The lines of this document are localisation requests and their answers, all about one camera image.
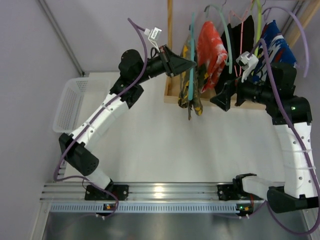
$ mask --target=white laundry basket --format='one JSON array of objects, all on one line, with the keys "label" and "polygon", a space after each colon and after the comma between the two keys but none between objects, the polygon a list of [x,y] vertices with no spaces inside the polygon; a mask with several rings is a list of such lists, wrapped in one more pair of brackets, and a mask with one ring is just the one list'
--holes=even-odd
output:
[{"label": "white laundry basket", "polygon": [[[106,78],[79,77],[70,79],[64,86],[60,102],[53,121],[56,133],[71,133],[77,129],[103,102],[110,91],[110,81]],[[85,101],[85,107],[92,109],[91,114],[79,115]]]}]

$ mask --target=wooden rack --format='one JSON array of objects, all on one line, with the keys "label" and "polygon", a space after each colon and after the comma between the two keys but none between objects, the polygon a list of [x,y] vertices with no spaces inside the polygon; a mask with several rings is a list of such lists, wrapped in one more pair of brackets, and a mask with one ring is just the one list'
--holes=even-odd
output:
[{"label": "wooden rack", "polygon": [[[303,11],[299,21],[301,22],[303,28],[310,23],[313,16],[316,14],[318,9],[320,8],[320,0],[311,0],[308,6]],[[172,49],[172,39],[173,39],[173,0],[167,0],[167,18],[168,18],[168,46]],[[286,38],[287,43],[290,48],[292,48],[297,40],[300,37],[300,31],[297,26],[293,27],[288,37]],[[178,104],[178,95],[180,92],[180,77],[167,77],[165,82],[165,90],[164,90],[164,102],[168,104]],[[216,95],[214,90],[206,91],[201,95],[201,103],[204,106],[216,106],[215,104],[210,102],[210,98]],[[231,98],[231,107],[235,107],[237,97],[234,95]],[[256,110],[264,110],[266,107],[262,104],[253,103],[246,101],[241,105],[240,108],[243,109],[256,109]]]}]

